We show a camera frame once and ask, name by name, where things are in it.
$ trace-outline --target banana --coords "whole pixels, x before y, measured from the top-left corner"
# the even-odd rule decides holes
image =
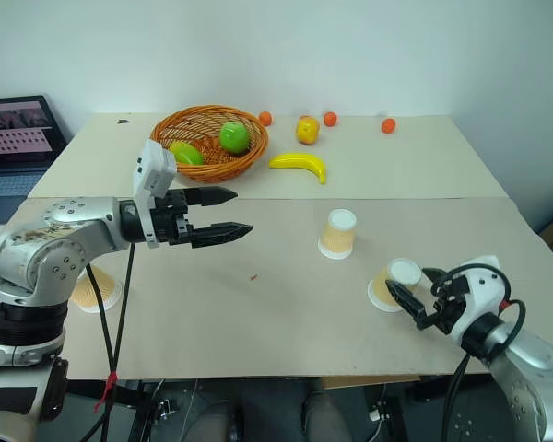
[[[325,163],[315,155],[290,153],[281,154],[270,158],[268,167],[272,169],[306,169],[320,179],[321,184],[325,184]]]

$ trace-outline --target person's leg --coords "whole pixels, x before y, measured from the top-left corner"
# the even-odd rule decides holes
[[[216,403],[194,421],[184,442],[230,442],[233,440],[231,435],[237,434],[236,422],[230,402]]]
[[[325,393],[313,393],[303,405],[303,431],[308,442],[352,442],[347,423]]]

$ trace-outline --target red zip tie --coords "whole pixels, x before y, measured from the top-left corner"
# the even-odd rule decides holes
[[[112,386],[117,383],[117,380],[119,380],[119,378],[117,378],[117,372],[112,371],[107,378],[107,385],[104,387],[104,392],[102,392],[102,397],[100,398],[99,403],[94,406],[94,413],[96,413],[99,410],[99,407],[107,400],[109,391],[112,390]]]

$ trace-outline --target plastic fruit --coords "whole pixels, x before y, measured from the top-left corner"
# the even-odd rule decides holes
[[[320,179],[321,184],[325,184],[325,163],[312,154],[281,154],[272,157],[268,161],[268,167],[272,169],[306,169]]]
[[[258,115],[258,120],[260,120],[263,126],[270,126],[273,123],[273,116],[270,114],[270,112],[267,112],[265,110],[264,112],[260,112],[260,115]]]
[[[241,154],[248,149],[248,129],[240,122],[226,122],[219,131],[219,144],[232,154]]]
[[[195,165],[205,164],[203,154],[201,154],[196,147],[189,145],[184,141],[172,141],[170,147],[168,147],[168,150],[174,154],[174,158],[177,163]]]
[[[335,126],[338,116],[334,112],[326,112],[324,115],[324,124],[328,127]]]
[[[393,118],[386,118],[383,120],[381,130],[384,134],[392,134],[395,130],[395,120]]]
[[[317,140],[320,124],[313,117],[302,117],[297,122],[297,139],[305,145],[312,145]]]

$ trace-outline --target laptop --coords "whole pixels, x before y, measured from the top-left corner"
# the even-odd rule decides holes
[[[43,96],[0,99],[0,224],[15,213],[65,145]]]

